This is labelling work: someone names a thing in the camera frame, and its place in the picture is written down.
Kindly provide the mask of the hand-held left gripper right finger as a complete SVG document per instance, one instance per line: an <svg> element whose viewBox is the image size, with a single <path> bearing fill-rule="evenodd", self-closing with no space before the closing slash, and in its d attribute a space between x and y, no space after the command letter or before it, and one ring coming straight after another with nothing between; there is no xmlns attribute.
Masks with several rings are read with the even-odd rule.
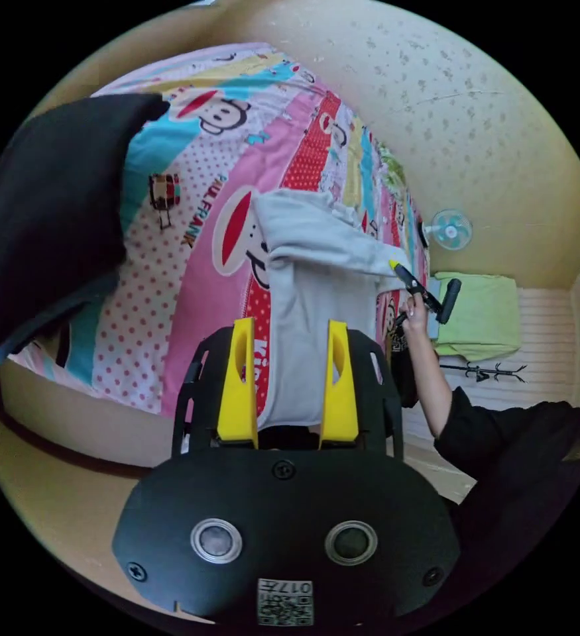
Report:
<svg viewBox="0 0 580 636"><path fill-rule="evenodd" d="M331 320L327 333L327 361L320 443L355 443L359 435L353 367L347 325Z"/></svg>

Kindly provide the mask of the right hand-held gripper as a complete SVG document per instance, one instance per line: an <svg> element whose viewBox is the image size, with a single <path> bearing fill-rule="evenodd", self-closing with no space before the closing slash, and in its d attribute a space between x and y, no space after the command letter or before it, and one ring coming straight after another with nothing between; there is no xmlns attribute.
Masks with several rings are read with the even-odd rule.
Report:
<svg viewBox="0 0 580 636"><path fill-rule="evenodd" d="M428 310L428 315L435 316L435 320L443 323L443 304L440 303L404 266L401 266L397 260L390 259L388 261L390 268L394 271L396 277L404 284L409 295L420 292L424 297L424 303Z"/></svg>

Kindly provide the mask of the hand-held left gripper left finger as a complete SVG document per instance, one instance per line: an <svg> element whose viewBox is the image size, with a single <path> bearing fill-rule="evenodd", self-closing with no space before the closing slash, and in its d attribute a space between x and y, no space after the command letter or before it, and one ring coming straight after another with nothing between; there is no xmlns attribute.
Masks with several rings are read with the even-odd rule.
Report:
<svg viewBox="0 0 580 636"><path fill-rule="evenodd" d="M254 321L236 320L229 340L217 434L222 443L257 443Z"/></svg>

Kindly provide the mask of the person's right hand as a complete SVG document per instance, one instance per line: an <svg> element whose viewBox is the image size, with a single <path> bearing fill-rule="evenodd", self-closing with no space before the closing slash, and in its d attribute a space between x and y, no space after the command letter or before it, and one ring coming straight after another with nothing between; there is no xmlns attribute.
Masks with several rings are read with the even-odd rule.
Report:
<svg viewBox="0 0 580 636"><path fill-rule="evenodd" d="M408 297L400 312L405 316L402 328L406 336L428 334L428 310L420 292Z"/></svg>

